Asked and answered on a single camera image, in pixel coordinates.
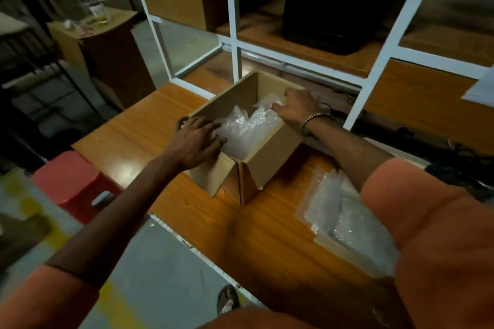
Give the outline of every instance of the hand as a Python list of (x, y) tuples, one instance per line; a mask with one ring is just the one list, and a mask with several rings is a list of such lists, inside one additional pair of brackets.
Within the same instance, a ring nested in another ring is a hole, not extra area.
[(208, 121), (205, 117), (182, 117), (177, 121), (175, 136), (163, 155), (172, 159), (180, 171), (215, 158), (226, 142), (226, 138), (211, 138), (213, 130), (220, 126), (220, 123)]
[(284, 121), (291, 121), (302, 124), (309, 116), (320, 112), (319, 97), (314, 98), (307, 90), (295, 90), (287, 88), (285, 90), (287, 105), (278, 103), (271, 104), (271, 109), (275, 111)]

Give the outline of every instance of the bracelet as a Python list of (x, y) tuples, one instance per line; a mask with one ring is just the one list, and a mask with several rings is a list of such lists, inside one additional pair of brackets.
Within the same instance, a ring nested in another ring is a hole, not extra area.
[(300, 132), (302, 133), (302, 135), (305, 135), (305, 136), (312, 135), (312, 133), (310, 133), (306, 130), (305, 126), (307, 125), (307, 123), (309, 121), (311, 121), (312, 119), (318, 118), (318, 117), (329, 117), (331, 120), (333, 119), (333, 117), (330, 114), (330, 111), (328, 112), (328, 111), (323, 110), (321, 112), (314, 113), (312, 116), (307, 117), (307, 119), (305, 119), (305, 121), (302, 123), (302, 126), (300, 127)]

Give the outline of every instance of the black printer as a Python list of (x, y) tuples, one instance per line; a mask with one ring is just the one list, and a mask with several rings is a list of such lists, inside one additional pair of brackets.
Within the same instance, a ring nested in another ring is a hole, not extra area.
[(380, 27), (392, 0), (287, 0), (283, 37), (340, 55), (354, 53)]

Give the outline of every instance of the left hand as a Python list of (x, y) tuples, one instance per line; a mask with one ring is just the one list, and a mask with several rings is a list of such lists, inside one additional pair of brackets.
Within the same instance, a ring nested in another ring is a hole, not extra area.
[(211, 138), (213, 130), (220, 126), (205, 117), (182, 117), (177, 121), (175, 136), (163, 155), (174, 160), (180, 171), (197, 167), (216, 157), (225, 144), (226, 138)]

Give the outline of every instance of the plastic packaging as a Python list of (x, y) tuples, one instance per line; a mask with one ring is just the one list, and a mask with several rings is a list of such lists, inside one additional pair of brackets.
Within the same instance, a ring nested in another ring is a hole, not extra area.
[(394, 275), (400, 251), (343, 172), (327, 173), (318, 167), (295, 216), (316, 234), (367, 258), (383, 275)]
[(282, 104), (281, 98), (268, 94), (253, 105), (257, 109), (250, 117), (246, 110), (235, 106), (228, 117), (216, 120), (221, 123), (216, 134), (228, 139), (222, 149), (225, 154), (245, 159), (281, 124), (280, 117), (270, 109), (272, 103)]

